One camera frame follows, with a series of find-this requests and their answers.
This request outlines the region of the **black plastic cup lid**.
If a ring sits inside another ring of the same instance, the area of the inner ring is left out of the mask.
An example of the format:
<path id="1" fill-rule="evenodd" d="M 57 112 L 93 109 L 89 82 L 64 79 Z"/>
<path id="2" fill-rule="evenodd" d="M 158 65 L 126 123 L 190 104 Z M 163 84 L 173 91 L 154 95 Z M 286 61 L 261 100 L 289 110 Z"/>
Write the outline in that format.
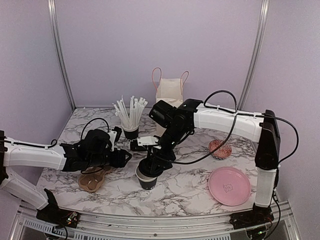
<path id="1" fill-rule="evenodd" d="M 142 175 L 149 178 L 156 178 L 162 174 L 161 171 L 153 169 L 153 162 L 147 158 L 139 162 L 138 169 Z"/>

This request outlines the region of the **black paper coffee cup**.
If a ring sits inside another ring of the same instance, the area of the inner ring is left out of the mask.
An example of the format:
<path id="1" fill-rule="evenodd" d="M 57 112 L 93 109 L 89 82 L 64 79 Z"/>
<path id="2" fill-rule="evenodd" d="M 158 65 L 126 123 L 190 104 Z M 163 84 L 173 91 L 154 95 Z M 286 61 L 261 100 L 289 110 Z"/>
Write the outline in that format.
<path id="1" fill-rule="evenodd" d="M 139 170 L 139 166 L 137 166 L 135 169 L 135 175 L 138 178 L 140 186 L 144 190 L 149 191 L 149 190 L 152 190 L 156 186 L 158 178 L 157 177 L 148 177 L 148 176 L 143 175 L 141 173 L 141 171 Z"/>

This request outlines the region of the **brown cardboard cup carrier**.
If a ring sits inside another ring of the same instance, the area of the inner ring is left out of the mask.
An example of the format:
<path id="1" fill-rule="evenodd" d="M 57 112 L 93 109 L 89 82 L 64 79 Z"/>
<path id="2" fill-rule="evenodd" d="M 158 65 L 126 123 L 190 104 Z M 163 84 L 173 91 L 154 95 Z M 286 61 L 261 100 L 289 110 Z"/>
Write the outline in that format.
<path id="1" fill-rule="evenodd" d="M 82 173 L 78 178 L 79 187 L 88 192 L 96 192 L 104 183 L 105 175 L 110 174 L 114 170 L 113 167 L 106 165 L 103 168 L 101 167 L 91 167 L 88 170 Z"/>

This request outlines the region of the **white paper gift bag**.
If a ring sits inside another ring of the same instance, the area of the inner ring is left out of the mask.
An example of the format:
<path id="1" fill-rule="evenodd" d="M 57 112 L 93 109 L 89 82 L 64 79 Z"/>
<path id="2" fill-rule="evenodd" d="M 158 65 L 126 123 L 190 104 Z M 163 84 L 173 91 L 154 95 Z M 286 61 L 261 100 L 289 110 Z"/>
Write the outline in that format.
<path id="1" fill-rule="evenodd" d="M 160 71 L 160 77 L 158 85 L 154 80 L 154 73 L 156 70 Z M 173 107 L 179 107 L 183 102 L 183 90 L 185 82 L 189 77 L 189 71 L 186 70 L 182 73 L 180 78 L 162 78 L 162 70 L 160 67 L 155 67 L 152 70 L 151 79 L 156 90 L 155 102 L 163 100 L 164 102 L 172 105 Z"/>

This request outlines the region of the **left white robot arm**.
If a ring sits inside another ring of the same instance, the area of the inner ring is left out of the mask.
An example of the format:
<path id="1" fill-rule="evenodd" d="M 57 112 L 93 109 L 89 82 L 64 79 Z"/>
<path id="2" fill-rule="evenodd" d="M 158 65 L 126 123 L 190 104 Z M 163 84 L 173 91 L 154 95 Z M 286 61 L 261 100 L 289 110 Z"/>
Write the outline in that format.
<path id="1" fill-rule="evenodd" d="M 37 219 L 54 224 L 77 222 L 77 212 L 61 209 L 48 189 L 41 189 L 13 171 L 14 166 L 56 169 L 62 172 L 85 171 L 92 167 L 123 168 L 132 158 L 124 149 L 116 148 L 122 130 L 89 130 L 80 141 L 37 145 L 16 141 L 0 132 L 0 188 L 33 205 Z"/>

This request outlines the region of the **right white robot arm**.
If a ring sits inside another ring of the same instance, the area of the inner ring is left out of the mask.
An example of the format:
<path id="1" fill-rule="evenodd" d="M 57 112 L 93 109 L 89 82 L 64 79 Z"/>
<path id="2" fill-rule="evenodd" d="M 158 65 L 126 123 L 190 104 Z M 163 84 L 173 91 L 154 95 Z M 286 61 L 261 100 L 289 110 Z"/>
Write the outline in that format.
<path id="1" fill-rule="evenodd" d="M 273 220 L 273 193 L 279 178 L 280 135 L 275 114 L 220 109 L 197 99 L 187 99 L 175 107 L 160 100 L 150 110 L 149 117 L 164 128 L 161 136 L 141 137 L 137 144 L 147 151 L 137 171 L 145 178 L 157 178 L 174 164 L 179 164 L 175 148 L 195 130 L 213 130 L 257 144 L 254 164 L 257 169 L 256 194 L 252 209 L 231 216 L 234 223 L 258 224 Z"/>

